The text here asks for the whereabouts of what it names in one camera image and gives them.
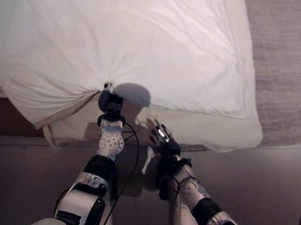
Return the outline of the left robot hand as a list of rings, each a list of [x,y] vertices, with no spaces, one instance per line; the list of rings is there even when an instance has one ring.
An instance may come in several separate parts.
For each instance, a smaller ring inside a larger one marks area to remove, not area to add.
[[[116,96],[113,91],[113,84],[106,82],[98,100],[99,109],[110,117],[119,116],[123,104],[123,98]]]

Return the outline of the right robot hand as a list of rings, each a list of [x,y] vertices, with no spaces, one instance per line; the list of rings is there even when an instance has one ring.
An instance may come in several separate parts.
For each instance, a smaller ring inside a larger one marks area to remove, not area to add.
[[[156,146],[162,158],[180,157],[181,147],[170,130],[157,119],[147,119],[147,123],[151,131],[149,139]]]

